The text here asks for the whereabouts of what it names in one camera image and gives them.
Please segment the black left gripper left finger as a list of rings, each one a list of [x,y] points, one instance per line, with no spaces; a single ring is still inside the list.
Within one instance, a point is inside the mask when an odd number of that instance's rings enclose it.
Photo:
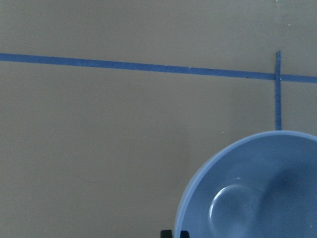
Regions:
[[[172,230],[162,230],[160,232],[160,238],[172,238]]]

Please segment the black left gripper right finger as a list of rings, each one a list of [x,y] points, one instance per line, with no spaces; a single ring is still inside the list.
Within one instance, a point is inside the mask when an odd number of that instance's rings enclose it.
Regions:
[[[188,231],[181,231],[180,238],[190,238],[189,232]]]

